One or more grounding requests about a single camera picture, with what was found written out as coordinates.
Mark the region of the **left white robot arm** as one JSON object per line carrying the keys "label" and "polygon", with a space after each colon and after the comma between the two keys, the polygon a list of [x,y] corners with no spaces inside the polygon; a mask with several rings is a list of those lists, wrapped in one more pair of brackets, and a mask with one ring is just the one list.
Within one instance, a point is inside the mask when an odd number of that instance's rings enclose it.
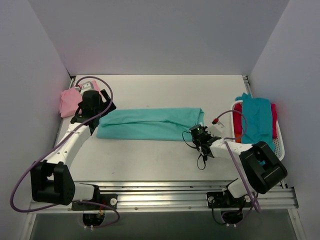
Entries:
{"label": "left white robot arm", "polygon": [[82,101],[58,147],[30,171],[31,193],[35,202],[66,206],[82,201],[90,210],[100,206],[98,187],[74,182],[69,168],[83,144],[98,127],[100,118],[115,109],[105,90],[86,90],[82,94]]}

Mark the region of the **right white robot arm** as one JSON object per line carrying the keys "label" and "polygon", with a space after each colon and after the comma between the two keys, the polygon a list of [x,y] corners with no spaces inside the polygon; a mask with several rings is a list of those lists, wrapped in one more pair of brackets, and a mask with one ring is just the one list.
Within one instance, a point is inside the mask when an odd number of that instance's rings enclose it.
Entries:
{"label": "right white robot arm", "polygon": [[234,206],[240,197],[256,192],[265,194],[288,176],[288,171],[274,151],[264,141],[255,144],[227,141],[213,135],[200,124],[189,129],[194,148],[202,159],[218,158],[234,163],[240,178],[227,185],[222,193],[223,203]]}

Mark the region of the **mint green t-shirt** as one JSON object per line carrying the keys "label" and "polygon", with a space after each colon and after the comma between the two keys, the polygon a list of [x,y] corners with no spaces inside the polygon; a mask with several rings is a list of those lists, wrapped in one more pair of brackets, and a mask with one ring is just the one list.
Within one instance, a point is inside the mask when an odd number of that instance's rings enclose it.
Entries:
{"label": "mint green t-shirt", "polygon": [[96,137],[181,142],[182,133],[203,125],[204,116],[199,107],[117,109],[99,120]]}

